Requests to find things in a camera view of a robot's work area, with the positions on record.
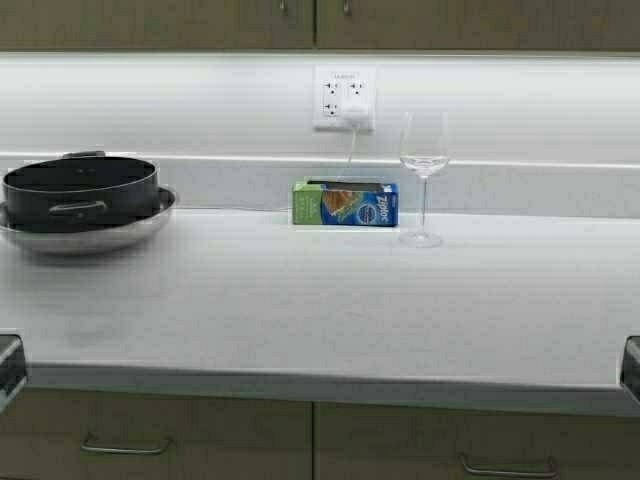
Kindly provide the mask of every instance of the glass base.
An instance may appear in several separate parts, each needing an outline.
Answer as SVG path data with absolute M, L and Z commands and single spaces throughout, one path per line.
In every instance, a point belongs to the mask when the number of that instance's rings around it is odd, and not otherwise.
M 400 241 L 415 248 L 433 248 L 442 245 L 442 238 L 420 230 L 403 233 L 400 235 Z

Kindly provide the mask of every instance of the countertop edge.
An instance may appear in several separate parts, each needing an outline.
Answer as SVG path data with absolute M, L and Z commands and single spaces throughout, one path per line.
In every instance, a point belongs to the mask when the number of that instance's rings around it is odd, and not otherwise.
M 29 388 L 640 417 L 622 387 L 554 387 L 443 379 L 205 372 L 32 363 Z

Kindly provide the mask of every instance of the black pot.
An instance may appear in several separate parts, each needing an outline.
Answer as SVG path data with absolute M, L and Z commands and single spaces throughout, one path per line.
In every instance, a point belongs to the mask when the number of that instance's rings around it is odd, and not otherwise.
M 81 232 L 126 225 L 159 208 L 156 167 L 104 152 L 65 155 L 4 177 L 12 225 L 30 232 Z

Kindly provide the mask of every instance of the ziploc logo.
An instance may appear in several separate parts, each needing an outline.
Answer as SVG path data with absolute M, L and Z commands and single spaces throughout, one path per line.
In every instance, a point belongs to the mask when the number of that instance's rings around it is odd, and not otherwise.
M 389 223 L 389 197 L 377 195 L 376 200 L 380 210 L 380 220 Z

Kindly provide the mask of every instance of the upper cabinet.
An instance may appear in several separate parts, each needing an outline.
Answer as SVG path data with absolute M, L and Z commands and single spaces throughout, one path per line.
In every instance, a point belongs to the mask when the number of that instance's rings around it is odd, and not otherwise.
M 638 51 L 639 17 L 639 0 L 0 0 L 0 50 Z
M 640 50 L 638 0 L 318 0 L 319 48 Z
M 1 0 L 0 50 L 310 48 L 314 0 Z

